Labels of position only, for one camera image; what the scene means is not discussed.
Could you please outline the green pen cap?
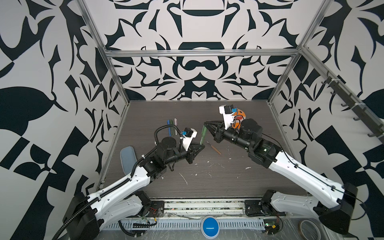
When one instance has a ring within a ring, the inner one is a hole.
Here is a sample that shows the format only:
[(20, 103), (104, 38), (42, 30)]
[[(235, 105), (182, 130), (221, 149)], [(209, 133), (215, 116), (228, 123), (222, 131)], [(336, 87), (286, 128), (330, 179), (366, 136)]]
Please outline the green pen cap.
[(207, 127), (206, 126), (203, 126), (203, 130), (202, 130), (202, 137), (204, 137), (207, 133)]

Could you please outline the green pen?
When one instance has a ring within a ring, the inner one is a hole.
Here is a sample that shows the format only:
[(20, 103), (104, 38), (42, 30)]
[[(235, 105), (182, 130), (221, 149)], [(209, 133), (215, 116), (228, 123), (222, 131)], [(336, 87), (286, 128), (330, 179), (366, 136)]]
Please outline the green pen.
[(201, 141), (200, 141), (200, 145), (202, 145), (204, 143), (204, 140), (205, 140), (205, 135), (202, 135), (202, 138), (201, 138)]
[[(172, 119), (170, 120), (170, 124), (171, 124), (171, 125), (174, 124), (174, 121), (173, 121)], [(171, 130), (171, 135), (172, 135), (172, 136), (175, 136), (175, 135), (176, 135), (175, 129), (174, 129), (173, 127), (171, 127), (170, 130)]]

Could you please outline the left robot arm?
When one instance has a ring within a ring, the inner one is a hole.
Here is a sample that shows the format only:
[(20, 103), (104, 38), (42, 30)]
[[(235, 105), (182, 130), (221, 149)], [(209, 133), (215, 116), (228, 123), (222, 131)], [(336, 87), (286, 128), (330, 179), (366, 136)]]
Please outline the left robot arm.
[(110, 224), (126, 217), (147, 214), (151, 200), (142, 191), (160, 178), (167, 168), (186, 160), (192, 164), (205, 148), (198, 143), (184, 147), (172, 137), (164, 138), (147, 154), (137, 160), (131, 172), (123, 178), (95, 193), (73, 197), (63, 218), (63, 225), (53, 236), (59, 239), (66, 232), (71, 240), (93, 240)]

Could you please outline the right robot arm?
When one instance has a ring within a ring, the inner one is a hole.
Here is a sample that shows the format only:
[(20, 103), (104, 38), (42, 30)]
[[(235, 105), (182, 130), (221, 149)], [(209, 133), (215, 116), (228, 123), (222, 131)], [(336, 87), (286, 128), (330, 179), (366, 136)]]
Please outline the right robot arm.
[(348, 234), (358, 201), (357, 187), (350, 183), (342, 185), (329, 180), (296, 161), (275, 139), (266, 140), (263, 128), (253, 119), (242, 121), (239, 130), (223, 121), (205, 122), (204, 126), (215, 142), (226, 140), (241, 147), (247, 151), (248, 157), (254, 163), (286, 177), (310, 194), (304, 197), (268, 190), (258, 207), (252, 207), (251, 211), (246, 213), (248, 216), (293, 213), (315, 217), (333, 232)]

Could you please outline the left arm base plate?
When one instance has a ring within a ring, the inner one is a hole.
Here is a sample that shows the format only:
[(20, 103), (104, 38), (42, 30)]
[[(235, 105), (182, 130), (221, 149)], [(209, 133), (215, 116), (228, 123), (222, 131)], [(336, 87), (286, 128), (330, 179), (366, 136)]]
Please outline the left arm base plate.
[(158, 218), (164, 215), (164, 210), (164, 201), (152, 201), (143, 206), (141, 215), (147, 218)]

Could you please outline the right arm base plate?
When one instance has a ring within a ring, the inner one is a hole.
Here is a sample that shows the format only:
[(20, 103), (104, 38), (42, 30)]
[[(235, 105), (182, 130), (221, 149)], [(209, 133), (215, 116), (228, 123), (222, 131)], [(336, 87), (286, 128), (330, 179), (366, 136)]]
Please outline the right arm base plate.
[(278, 212), (272, 207), (270, 203), (262, 200), (246, 200), (245, 203), (245, 214), (248, 217), (277, 217), (286, 216), (283, 212)]

